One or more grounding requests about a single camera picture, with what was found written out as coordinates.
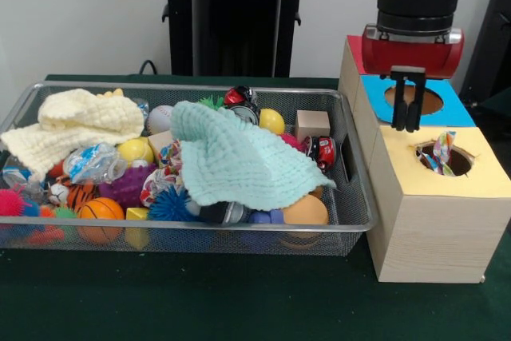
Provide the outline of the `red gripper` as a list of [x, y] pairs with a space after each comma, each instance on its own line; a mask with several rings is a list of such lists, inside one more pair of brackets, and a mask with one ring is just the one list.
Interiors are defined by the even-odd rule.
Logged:
[[408, 106], [404, 100], [406, 75], [392, 73], [395, 81], [394, 111], [391, 126], [396, 130], [412, 133], [420, 129], [422, 104], [426, 89], [426, 77], [431, 79], [451, 78], [459, 65], [465, 36], [461, 29], [453, 28], [445, 34], [410, 36], [392, 34], [367, 26], [362, 34], [362, 63], [366, 72], [389, 75], [397, 70], [423, 72], [412, 74], [414, 99]]

